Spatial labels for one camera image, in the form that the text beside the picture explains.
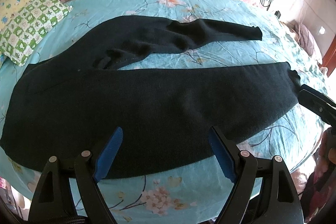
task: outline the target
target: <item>bed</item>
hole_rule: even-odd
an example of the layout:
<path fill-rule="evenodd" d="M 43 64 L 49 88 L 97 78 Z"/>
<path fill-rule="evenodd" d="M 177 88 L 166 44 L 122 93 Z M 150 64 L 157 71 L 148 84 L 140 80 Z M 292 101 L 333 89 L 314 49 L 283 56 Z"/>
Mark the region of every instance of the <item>bed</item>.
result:
<path fill-rule="evenodd" d="M 213 42 L 182 54 L 152 54 L 123 70 L 144 68 L 210 68 L 289 62 L 301 77 L 301 84 L 327 94 L 325 76 L 316 62 L 286 34 L 278 18 L 240 0 L 71 0 L 73 10 L 38 44 L 27 63 L 20 67 L 7 59 L 0 69 L 0 130 L 11 93 L 29 63 L 60 54 L 98 24 L 122 15 L 167 17 L 179 22 L 197 18 L 258 26 L 262 41 Z M 254 137 L 239 144 L 257 157 L 281 155 L 295 171 L 318 148 L 325 124 L 315 114 L 295 105 L 285 116 Z M 18 165 L 0 149 L 0 176 L 31 199 L 39 173 Z M 256 180 L 253 195 L 258 194 Z M 76 209 L 85 215 L 74 180 L 71 180 Z M 99 187 L 117 221 L 200 223 L 216 217 L 233 184 L 224 177 L 215 157 L 158 174 L 127 179 L 103 180 Z M 152 213 L 141 194 L 156 191 L 169 198 L 169 207 Z"/>

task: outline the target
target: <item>light blue bedsheet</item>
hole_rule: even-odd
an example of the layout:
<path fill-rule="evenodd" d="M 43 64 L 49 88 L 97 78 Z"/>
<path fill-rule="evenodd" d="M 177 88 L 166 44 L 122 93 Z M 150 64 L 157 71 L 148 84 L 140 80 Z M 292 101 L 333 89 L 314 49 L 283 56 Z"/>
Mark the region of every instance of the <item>light blue bedsheet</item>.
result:
<path fill-rule="evenodd" d="M 327 94 L 325 78 L 308 55 L 285 34 L 271 13 L 237 0 L 72 0 L 71 13 L 40 42 L 27 63 L 51 58 L 70 47 L 86 32 L 108 19 L 121 15 L 167 17 L 181 22 L 208 18 L 259 26 L 262 41 L 213 42 L 183 54 L 152 54 L 123 69 L 209 68 L 288 61 L 298 71 L 301 83 Z M 7 59 L 0 70 L 0 131 L 12 90 L 26 66 Z M 324 123 L 299 105 L 272 126 L 239 147 L 255 156 L 281 155 L 289 170 L 298 168 L 316 149 Z M 28 198 L 32 198 L 39 174 L 17 165 L 0 149 L 0 176 Z M 84 214 L 78 189 L 71 181 L 78 213 Z M 232 184 L 224 177 L 215 157 L 142 177 L 104 180 L 99 187 L 119 223 L 199 223 L 218 215 Z M 256 182 L 254 194 L 259 191 Z M 157 199 L 152 204 L 146 196 Z M 159 202 L 164 202 L 158 210 Z"/>

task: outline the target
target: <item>metal pin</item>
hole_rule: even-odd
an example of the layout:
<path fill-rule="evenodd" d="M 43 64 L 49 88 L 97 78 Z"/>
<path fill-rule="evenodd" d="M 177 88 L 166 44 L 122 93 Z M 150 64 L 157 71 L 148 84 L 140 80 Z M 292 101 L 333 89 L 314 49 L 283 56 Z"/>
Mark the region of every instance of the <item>metal pin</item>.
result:
<path fill-rule="evenodd" d="M 243 157 L 248 157 L 250 155 L 250 152 L 247 151 L 247 150 L 242 150 L 240 151 L 240 154 L 243 156 Z"/>
<path fill-rule="evenodd" d="M 84 150 L 81 155 L 82 155 L 82 157 L 88 157 L 88 156 L 90 156 L 90 154 L 91 154 L 91 152 L 89 150 Z"/>
<path fill-rule="evenodd" d="M 275 156 L 274 159 L 277 161 L 277 162 L 282 162 L 282 158 L 280 156 Z"/>
<path fill-rule="evenodd" d="M 49 158 L 49 161 L 50 162 L 55 162 L 57 160 L 57 157 L 56 156 L 51 156 L 50 158 Z"/>

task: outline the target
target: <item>green checkered pillow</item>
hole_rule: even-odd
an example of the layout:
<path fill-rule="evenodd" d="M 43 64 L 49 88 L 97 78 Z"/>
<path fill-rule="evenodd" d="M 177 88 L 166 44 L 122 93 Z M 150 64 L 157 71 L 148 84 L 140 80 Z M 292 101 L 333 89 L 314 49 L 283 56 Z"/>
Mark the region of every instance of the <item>green checkered pillow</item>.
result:
<path fill-rule="evenodd" d="M 36 45 L 71 10 L 59 0 L 30 0 L 0 32 L 0 52 L 23 66 Z"/>

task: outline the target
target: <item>blue gripper pad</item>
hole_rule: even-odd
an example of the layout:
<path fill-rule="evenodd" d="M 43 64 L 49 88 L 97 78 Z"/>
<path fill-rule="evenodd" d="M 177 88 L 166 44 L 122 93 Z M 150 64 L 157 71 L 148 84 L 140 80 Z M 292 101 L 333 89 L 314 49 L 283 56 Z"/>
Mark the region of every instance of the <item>blue gripper pad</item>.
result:
<path fill-rule="evenodd" d="M 236 183 L 238 175 L 235 171 L 235 162 L 213 128 L 209 130 L 209 143 L 224 176 L 231 180 L 232 183 Z"/>
<path fill-rule="evenodd" d="M 123 142 L 123 137 L 123 130 L 121 127 L 117 127 L 96 160 L 96 168 L 93 174 L 95 182 L 98 183 L 106 177 Z"/>

